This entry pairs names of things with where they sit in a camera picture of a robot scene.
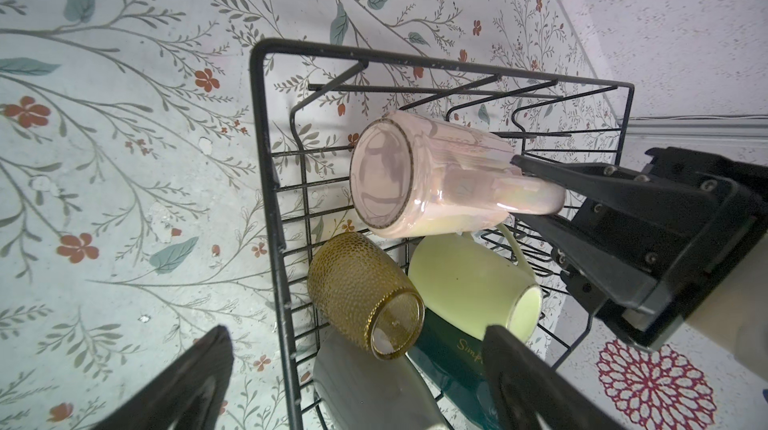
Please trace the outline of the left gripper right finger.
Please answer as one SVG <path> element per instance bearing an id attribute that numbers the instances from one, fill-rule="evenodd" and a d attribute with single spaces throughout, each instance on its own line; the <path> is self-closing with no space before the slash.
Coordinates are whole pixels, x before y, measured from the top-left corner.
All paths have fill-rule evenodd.
<path id="1" fill-rule="evenodd" d="M 619 429 L 506 328 L 488 326 L 482 360 L 503 429 Z"/>

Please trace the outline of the black wire dish rack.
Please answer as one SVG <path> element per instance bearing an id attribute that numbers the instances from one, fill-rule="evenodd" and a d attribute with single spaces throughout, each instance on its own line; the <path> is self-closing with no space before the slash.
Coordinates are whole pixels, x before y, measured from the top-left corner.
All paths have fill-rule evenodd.
<path id="1" fill-rule="evenodd" d="M 296 145 L 292 151 L 273 149 L 270 137 L 265 75 L 269 59 L 276 55 L 297 56 L 309 61 L 346 60 L 352 64 L 350 68 L 326 83 L 308 85 L 308 96 L 291 107 L 290 138 Z M 354 83 L 354 78 L 362 74 L 370 64 L 411 69 L 422 67 L 446 73 L 468 74 L 471 78 L 461 85 L 435 88 Z M 475 208 L 462 202 L 447 204 L 438 202 L 437 182 L 426 174 L 429 169 L 426 163 L 428 156 L 426 133 L 429 130 L 435 130 L 440 134 L 445 133 L 451 116 L 457 109 L 451 107 L 446 110 L 439 120 L 416 117 L 410 114 L 411 109 L 440 102 L 456 95 L 471 98 L 465 104 L 467 107 L 482 106 L 497 100 L 523 99 L 526 102 L 524 106 L 526 109 L 535 109 L 622 89 L 627 93 L 625 109 L 622 116 L 617 119 L 617 127 L 612 130 L 616 135 L 615 145 L 607 151 L 608 155 L 618 162 L 622 155 L 635 93 L 634 84 L 616 80 L 568 76 L 279 38 L 267 38 L 254 46 L 250 54 L 249 72 L 285 378 L 288 422 L 292 429 L 304 428 L 306 414 L 320 411 L 316 403 L 308 406 L 302 404 L 304 386 L 299 381 L 298 370 L 311 357 L 299 356 L 297 353 L 296 343 L 301 336 L 294 330 L 294 315 L 297 312 L 310 314 L 310 325 L 306 332 L 314 339 L 320 337 L 320 331 L 324 325 L 311 300 L 299 303 L 293 298 L 292 287 L 295 282 L 289 278 L 285 264 L 285 258 L 290 255 L 291 250 L 287 247 L 284 228 L 294 223 L 300 223 L 304 227 L 305 243 L 301 247 L 294 248 L 293 252 L 296 254 L 312 257 L 315 248 L 322 246 L 321 238 L 312 235 L 311 226 L 319 222 L 327 213 L 311 210 L 309 192 L 315 187 L 323 189 L 327 186 L 341 185 L 348 179 L 345 176 L 338 176 L 331 179 L 310 180 L 308 159 L 311 156 L 335 156 L 339 152 L 353 151 L 355 148 L 352 144 L 325 144 L 317 148 L 305 146 L 304 137 L 310 126 L 297 125 L 296 116 L 301 110 L 331 93 L 361 93 L 364 96 L 383 93 L 414 96 L 414 101 L 384 116 L 387 124 L 394 129 L 394 140 L 407 149 L 403 154 L 408 165 L 403 173 L 406 180 L 398 185 L 398 194 L 393 196 L 391 203 L 387 205 L 377 204 L 373 208 L 368 208 L 357 202 L 351 202 L 347 206 L 349 209 L 357 210 L 359 215 L 368 213 L 374 215 L 374 221 L 365 225 L 365 231 L 393 240 L 397 246 L 406 246 L 415 243 L 418 238 L 425 235 L 446 233 L 452 229 L 486 230 L 492 223 L 486 217 L 486 212 L 498 213 L 501 210 L 496 204 Z"/>

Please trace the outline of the cream grey mug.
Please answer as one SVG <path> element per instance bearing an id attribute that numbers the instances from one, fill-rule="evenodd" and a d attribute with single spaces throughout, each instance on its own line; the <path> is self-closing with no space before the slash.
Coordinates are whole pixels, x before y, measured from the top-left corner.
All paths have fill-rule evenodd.
<path id="1" fill-rule="evenodd" d="M 378 360 L 332 330 L 313 368 L 314 387 L 338 429 L 446 429 L 428 386 L 405 357 Z"/>

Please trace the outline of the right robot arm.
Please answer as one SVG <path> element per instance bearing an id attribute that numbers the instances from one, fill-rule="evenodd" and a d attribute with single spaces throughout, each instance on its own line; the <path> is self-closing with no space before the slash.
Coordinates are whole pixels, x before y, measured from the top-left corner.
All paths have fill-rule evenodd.
<path id="1" fill-rule="evenodd" d="M 624 344 L 659 350 L 682 325 L 767 373 L 767 170 L 677 147 L 642 171 L 516 156 L 583 197 L 572 217 L 524 221 L 552 248 L 568 293 Z"/>

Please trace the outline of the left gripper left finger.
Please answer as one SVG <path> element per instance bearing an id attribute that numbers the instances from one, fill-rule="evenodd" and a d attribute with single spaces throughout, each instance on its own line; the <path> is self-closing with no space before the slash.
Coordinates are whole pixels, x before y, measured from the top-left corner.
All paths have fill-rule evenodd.
<path id="1" fill-rule="evenodd" d="M 97 429 L 213 429 L 233 369 L 228 329 L 213 327 Z"/>

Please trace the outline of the dark green mug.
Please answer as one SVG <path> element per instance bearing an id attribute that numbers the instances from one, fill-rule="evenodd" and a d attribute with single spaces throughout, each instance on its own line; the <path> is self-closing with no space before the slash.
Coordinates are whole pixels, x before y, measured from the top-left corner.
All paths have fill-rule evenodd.
<path id="1" fill-rule="evenodd" d="M 500 429 L 482 361 L 482 342 L 426 309 L 409 358 L 472 424 Z"/>

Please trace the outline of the amber glass cup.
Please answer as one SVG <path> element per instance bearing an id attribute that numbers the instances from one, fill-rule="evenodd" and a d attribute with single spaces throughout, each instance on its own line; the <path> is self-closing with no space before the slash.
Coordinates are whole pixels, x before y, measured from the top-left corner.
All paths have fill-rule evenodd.
<path id="1" fill-rule="evenodd" d="M 404 356 L 422 331 L 425 303 L 418 290 L 359 233 L 336 235 L 315 252 L 307 289 L 334 329 L 379 360 Z"/>

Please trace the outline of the pink purple mug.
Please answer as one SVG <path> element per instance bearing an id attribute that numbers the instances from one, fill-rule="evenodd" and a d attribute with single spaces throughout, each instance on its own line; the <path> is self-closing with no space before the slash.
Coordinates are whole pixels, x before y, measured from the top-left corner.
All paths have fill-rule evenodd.
<path id="1" fill-rule="evenodd" d="M 360 219 L 382 238 L 474 232 L 512 214 L 551 215 L 563 187 L 526 176 L 501 137 L 406 111 L 369 124 L 350 163 Z"/>

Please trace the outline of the light green mug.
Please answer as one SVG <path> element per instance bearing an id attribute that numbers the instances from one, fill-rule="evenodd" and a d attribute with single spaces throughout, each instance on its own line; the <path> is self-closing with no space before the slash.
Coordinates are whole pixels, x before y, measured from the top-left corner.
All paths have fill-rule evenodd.
<path id="1" fill-rule="evenodd" d="M 408 276 L 425 305 L 462 332 L 482 340 L 488 326 L 504 327 L 522 342 L 533 335 L 543 292 L 512 232 L 497 229 L 516 261 L 458 233 L 432 235 L 417 245 Z"/>

